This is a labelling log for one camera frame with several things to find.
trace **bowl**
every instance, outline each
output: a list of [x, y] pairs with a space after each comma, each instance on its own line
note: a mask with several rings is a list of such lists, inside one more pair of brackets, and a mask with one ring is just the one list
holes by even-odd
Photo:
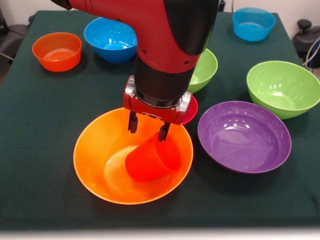
[[53, 32], [40, 37], [32, 46], [39, 63], [48, 71], [65, 72], [78, 65], [82, 43], [68, 32]]
[[275, 24], [275, 16], [260, 8], [246, 7], [233, 14], [234, 33], [249, 42], [265, 39]]
[[182, 125], [172, 124], [169, 136], [177, 145], [179, 170], [149, 181], [135, 181], [125, 167], [125, 159], [137, 146], [155, 135], [163, 122], [138, 114], [137, 132], [128, 131], [130, 111], [119, 108], [91, 122], [80, 134], [73, 152], [73, 165], [81, 183], [94, 195], [111, 203], [144, 204], [172, 192], [185, 179], [193, 145]]
[[209, 49], [206, 49], [197, 62], [187, 91], [194, 94], [203, 89], [217, 70], [218, 60], [216, 56]]
[[198, 124], [205, 151], [237, 173], [261, 174], [280, 167], [291, 152], [285, 124], [269, 110], [244, 101], [227, 101], [207, 110]]
[[317, 77], [291, 62], [259, 63], [248, 72], [246, 82], [252, 101], [281, 119], [299, 116], [320, 101]]
[[84, 29], [84, 38], [104, 60], [122, 64], [137, 53], [135, 31], [127, 24], [99, 17]]
[[197, 99], [192, 95], [190, 106], [189, 106], [188, 112], [186, 113], [186, 117], [182, 125], [186, 126], [188, 123], [190, 123], [197, 115], [197, 112], [198, 112], [198, 102], [197, 102]]

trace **table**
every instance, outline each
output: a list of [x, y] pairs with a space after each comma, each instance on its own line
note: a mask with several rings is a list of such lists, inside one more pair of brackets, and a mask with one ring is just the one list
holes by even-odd
[[[125, 206], [105, 202], [81, 185], [73, 149], [92, 120], [122, 106], [135, 62], [110, 64], [93, 53], [83, 30], [95, 16], [39, 11], [0, 88], [0, 229], [319, 226], [319, 106], [284, 121], [292, 137], [291, 155], [282, 167], [265, 174], [223, 169], [197, 136], [197, 123], [212, 105], [250, 101], [246, 74], [252, 66], [268, 60], [300, 63], [275, 17], [270, 36], [249, 43], [234, 35], [231, 13], [218, 14], [208, 48], [219, 68], [195, 95], [199, 111], [187, 126], [194, 146], [191, 170], [162, 199]], [[81, 62], [68, 72], [48, 72], [32, 55], [32, 44], [62, 31], [81, 37]]]

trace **red bowl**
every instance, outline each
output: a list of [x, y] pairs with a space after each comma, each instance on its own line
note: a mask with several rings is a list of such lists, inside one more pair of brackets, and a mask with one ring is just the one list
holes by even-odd
[[69, 32], [53, 32], [40, 37], [32, 52], [40, 64], [51, 72], [65, 72], [81, 59], [81, 39]]
[[198, 102], [197, 99], [192, 95], [190, 107], [188, 109], [188, 112], [186, 113], [186, 117], [182, 123], [183, 126], [187, 125], [194, 119], [194, 117], [197, 115], [198, 112]]

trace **cable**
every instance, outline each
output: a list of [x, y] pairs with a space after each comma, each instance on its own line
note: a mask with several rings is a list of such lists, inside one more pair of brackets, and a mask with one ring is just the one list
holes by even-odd
[[318, 53], [318, 50], [320, 49], [320, 44], [319, 46], [316, 48], [316, 50], [314, 51], [313, 55], [311, 57], [310, 56], [310, 53], [312, 51], [312, 49], [314, 48], [314, 46], [320, 41], [320, 37], [318, 37], [314, 43], [311, 45], [311, 47], [309, 48], [308, 50], [308, 53], [306, 54], [306, 58], [305, 58], [305, 62], [303, 63], [304, 66], [306, 66], [312, 59], [314, 59], [314, 57], [317, 55]]
[[4, 54], [4, 53], [2, 53], [2, 52], [0, 52], [0, 56], [5, 57], [6, 59], [9, 59], [9, 60], [11, 60], [11, 61], [15, 60], [14, 58], [12, 58], [12, 57], [10, 57], [10, 56], [8, 56], [7, 54]]
[[234, 12], [234, 3], [235, 3], [235, 0], [232, 0], [232, 3], [231, 3], [231, 10], [232, 10], [232, 12]]
[[[314, 45], [312, 54], [314, 54], [314, 53], [316, 52], [316, 49], [317, 49], [318, 45], [319, 45], [319, 42], [318, 42], [316, 45]], [[314, 59], [312, 59], [312, 60], [309, 62], [309, 71], [310, 71], [310, 69], [312, 68], [313, 63], [314, 63]]]

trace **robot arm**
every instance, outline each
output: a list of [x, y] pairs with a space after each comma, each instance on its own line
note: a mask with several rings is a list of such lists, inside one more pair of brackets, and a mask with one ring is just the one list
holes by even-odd
[[131, 110], [128, 129], [134, 133], [136, 113], [181, 124], [189, 107], [187, 89], [200, 54], [207, 46], [219, 0], [52, 0], [58, 5], [124, 22], [137, 36], [135, 75], [125, 86], [123, 105]]

